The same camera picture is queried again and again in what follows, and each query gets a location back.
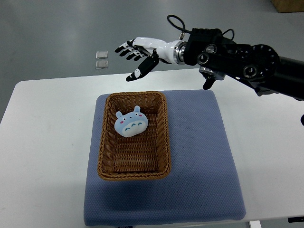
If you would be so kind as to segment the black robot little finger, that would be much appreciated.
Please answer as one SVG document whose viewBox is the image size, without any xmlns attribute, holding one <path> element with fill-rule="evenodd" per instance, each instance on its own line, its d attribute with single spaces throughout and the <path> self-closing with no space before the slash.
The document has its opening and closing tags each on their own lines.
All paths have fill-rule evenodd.
<svg viewBox="0 0 304 228">
<path fill-rule="evenodd" d="M 120 45 L 121 48 L 133 48 L 133 42 L 134 40 L 129 40 L 124 42 L 122 45 Z"/>
</svg>

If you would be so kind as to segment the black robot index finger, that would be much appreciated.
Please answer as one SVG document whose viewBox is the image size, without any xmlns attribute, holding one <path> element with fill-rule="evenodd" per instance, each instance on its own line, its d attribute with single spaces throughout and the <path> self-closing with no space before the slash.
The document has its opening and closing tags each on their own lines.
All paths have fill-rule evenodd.
<svg viewBox="0 0 304 228">
<path fill-rule="evenodd" d="M 150 56 L 150 53 L 141 53 L 141 52 L 131 52 L 126 59 L 127 60 L 134 60 L 134 61 L 138 61 L 140 58 L 145 58 Z"/>
</svg>

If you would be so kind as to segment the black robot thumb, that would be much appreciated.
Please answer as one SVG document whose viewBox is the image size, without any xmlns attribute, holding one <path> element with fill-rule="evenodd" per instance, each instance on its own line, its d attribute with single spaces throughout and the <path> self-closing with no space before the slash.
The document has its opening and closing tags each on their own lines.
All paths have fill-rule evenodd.
<svg viewBox="0 0 304 228">
<path fill-rule="evenodd" d="M 150 73 L 159 63 L 159 56 L 152 54 L 148 56 L 127 78 L 127 82 L 135 81 L 145 77 Z"/>
</svg>

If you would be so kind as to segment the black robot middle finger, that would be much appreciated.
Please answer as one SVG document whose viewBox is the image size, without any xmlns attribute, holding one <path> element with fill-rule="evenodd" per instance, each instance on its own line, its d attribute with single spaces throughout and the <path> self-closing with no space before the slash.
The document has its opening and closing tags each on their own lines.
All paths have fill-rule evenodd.
<svg viewBox="0 0 304 228">
<path fill-rule="evenodd" d="M 140 50 L 136 50 L 134 48 L 125 48 L 121 51 L 121 53 L 119 54 L 119 56 L 123 57 L 123 56 L 139 56 L 139 57 L 146 57 L 147 54 L 140 51 Z"/>
</svg>

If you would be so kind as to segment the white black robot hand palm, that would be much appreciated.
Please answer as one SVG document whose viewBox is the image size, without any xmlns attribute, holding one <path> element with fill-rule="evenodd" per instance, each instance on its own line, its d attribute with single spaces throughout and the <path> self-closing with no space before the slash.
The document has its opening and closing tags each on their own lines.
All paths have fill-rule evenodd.
<svg viewBox="0 0 304 228">
<path fill-rule="evenodd" d="M 172 42 L 165 42 L 155 38 L 137 37 L 133 40 L 132 46 L 134 48 L 142 48 L 148 53 L 152 54 L 154 50 L 161 61 L 167 64 L 184 65 L 183 49 L 185 49 L 187 42 L 183 40 L 175 40 Z"/>
</svg>

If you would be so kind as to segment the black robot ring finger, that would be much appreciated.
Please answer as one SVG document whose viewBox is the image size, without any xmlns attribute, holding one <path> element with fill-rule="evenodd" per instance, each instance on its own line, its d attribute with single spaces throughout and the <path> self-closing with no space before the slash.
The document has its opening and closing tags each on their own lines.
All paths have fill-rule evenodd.
<svg viewBox="0 0 304 228">
<path fill-rule="evenodd" d="M 116 50 L 115 53 L 122 53 L 122 52 L 139 52 L 137 47 L 129 46 L 129 45 L 120 45 Z"/>
</svg>

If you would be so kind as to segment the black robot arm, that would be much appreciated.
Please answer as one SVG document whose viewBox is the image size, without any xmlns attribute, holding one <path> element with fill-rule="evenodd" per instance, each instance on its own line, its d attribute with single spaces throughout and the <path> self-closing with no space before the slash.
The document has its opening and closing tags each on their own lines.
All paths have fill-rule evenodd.
<svg viewBox="0 0 304 228">
<path fill-rule="evenodd" d="M 159 62 L 199 65 L 199 72 L 206 79 L 204 90 L 229 76 L 252 88 L 258 96 L 283 94 L 299 101 L 304 99 L 303 62 L 281 57 L 265 44 L 237 44 L 219 29 L 194 28 L 188 41 L 137 37 L 115 52 L 128 60 L 144 59 L 126 78 L 128 82 L 145 77 Z"/>
</svg>

